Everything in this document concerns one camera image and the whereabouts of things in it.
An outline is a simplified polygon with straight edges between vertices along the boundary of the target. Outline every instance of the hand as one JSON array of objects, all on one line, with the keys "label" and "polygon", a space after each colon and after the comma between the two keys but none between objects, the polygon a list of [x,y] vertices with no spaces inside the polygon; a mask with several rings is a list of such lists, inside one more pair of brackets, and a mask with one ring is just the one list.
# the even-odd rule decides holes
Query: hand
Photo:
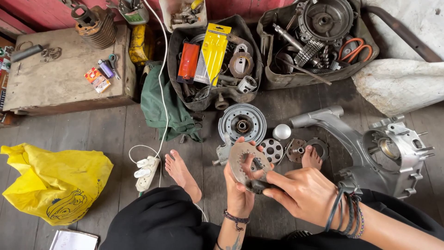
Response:
[{"label": "hand", "polygon": [[[236,143],[244,142],[244,137],[240,137]],[[250,141],[251,145],[255,146],[256,142]],[[258,146],[257,149],[262,152],[264,147]],[[254,156],[249,154],[245,159],[244,163],[241,164],[242,169],[250,179],[259,179],[263,175],[263,170],[256,172],[251,172],[251,164],[253,162]],[[225,181],[226,181],[226,191],[227,191],[227,212],[238,218],[248,218],[254,205],[254,193],[246,190],[246,187],[238,182],[231,172],[230,164],[225,165],[223,170]]]},{"label": "hand", "polygon": [[[285,193],[278,189],[266,189],[263,191],[264,195],[281,203],[294,217],[319,226],[326,225],[337,196],[337,188],[319,170],[302,168],[289,171],[285,176],[269,171],[267,181],[281,187]],[[348,207],[345,200],[342,204],[344,215],[347,216]],[[337,209],[331,228],[337,229],[339,220]]]}]

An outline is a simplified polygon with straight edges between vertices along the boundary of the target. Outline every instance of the red wall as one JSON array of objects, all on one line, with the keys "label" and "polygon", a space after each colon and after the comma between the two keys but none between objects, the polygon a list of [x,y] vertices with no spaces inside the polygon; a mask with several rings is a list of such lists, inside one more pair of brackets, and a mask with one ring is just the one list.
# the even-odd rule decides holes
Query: red wall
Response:
[{"label": "red wall", "polygon": [[[106,8],[105,0],[78,0],[89,8],[99,5]],[[244,19],[258,18],[263,12],[292,3],[293,0],[207,0],[206,9],[208,20],[218,20],[241,15]],[[158,0],[148,0],[150,6],[162,20]],[[74,27],[75,21],[71,17],[71,9],[58,0],[0,0],[0,8],[22,20],[30,28],[41,32]],[[117,13],[115,21],[123,20]],[[150,12],[150,23],[157,22]]]}]

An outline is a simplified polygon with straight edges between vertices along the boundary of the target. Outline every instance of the green cloth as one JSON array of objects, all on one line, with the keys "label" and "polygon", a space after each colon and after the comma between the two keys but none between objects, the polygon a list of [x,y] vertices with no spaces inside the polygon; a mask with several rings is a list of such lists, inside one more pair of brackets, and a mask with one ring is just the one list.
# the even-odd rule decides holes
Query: green cloth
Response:
[{"label": "green cloth", "polygon": [[[161,65],[154,62],[154,68],[148,73],[142,89],[140,99],[140,107],[145,115],[145,120],[149,127],[158,128],[159,140],[162,139],[165,132],[167,117],[162,102],[162,93],[159,86],[159,72]],[[173,85],[169,79],[167,68],[165,67],[160,79],[163,85],[163,96],[165,106],[168,111],[168,130],[166,131],[165,141],[172,140],[181,134],[188,134],[194,141],[202,142],[197,133],[198,128],[194,124],[194,120],[185,108],[182,100],[175,92]]]}]

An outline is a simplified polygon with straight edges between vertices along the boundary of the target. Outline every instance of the red tool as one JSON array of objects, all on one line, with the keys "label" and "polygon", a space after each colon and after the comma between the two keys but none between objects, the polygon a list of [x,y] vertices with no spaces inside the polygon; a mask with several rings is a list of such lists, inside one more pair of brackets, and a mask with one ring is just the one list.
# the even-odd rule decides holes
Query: red tool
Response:
[{"label": "red tool", "polygon": [[[352,50],[352,51],[351,51],[348,55],[346,55],[344,58],[341,58],[341,56],[342,56],[342,51],[344,50],[345,46],[346,46],[347,44],[353,42],[353,41],[358,41],[358,42],[360,42],[359,46],[358,46],[356,49]],[[355,57],[359,54],[359,52],[361,52],[361,50],[363,50],[364,48],[369,48],[369,55],[363,60],[363,62],[365,62],[365,61],[367,61],[368,59],[370,59],[370,57],[371,57],[372,54],[373,54],[373,48],[372,48],[371,45],[364,44],[364,39],[362,39],[362,38],[352,38],[352,39],[346,41],[346,42],[342,45],[341,49],[339,50],[339,60],[340,60],[340,61],[343,61],[343,60],[345,60],[345,59],[347,59],[347,58],[349,58],[349,57],[351,56],[351,58],[350,58],[349,61],[348,61],[348,63],[351,63],[351,62],[353,61],[353,59],[355,59]]]},{"label": "red tool", "polygon": [[197,60],[199,58],[200,46],[197,44],[184,43],[182,58],[180,60],[177,82],[192,84],[196,73]]}]

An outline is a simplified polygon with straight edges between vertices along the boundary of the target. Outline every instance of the wooden crate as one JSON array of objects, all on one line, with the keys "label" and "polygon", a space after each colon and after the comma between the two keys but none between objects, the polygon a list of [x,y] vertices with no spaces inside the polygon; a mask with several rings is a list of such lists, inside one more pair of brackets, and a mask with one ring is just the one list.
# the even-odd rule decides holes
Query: wooden crate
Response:
[{"label": "wooden crate", "polygon": [[[136,75],[128,55],[130,39],[131,31],[125,25],[118,25],[114,45],[101,50],[84,42],[73,28],[19,36],[17,44],[31,41],[44,48],[60,47],[62,55],[44,62],[38,53],[13,63],[4,110],[52,115],[135,104]],[[121,80],[111,78],[111,86],[99,94],[84,74],[112,53],[118,56],[116,70]]]}]

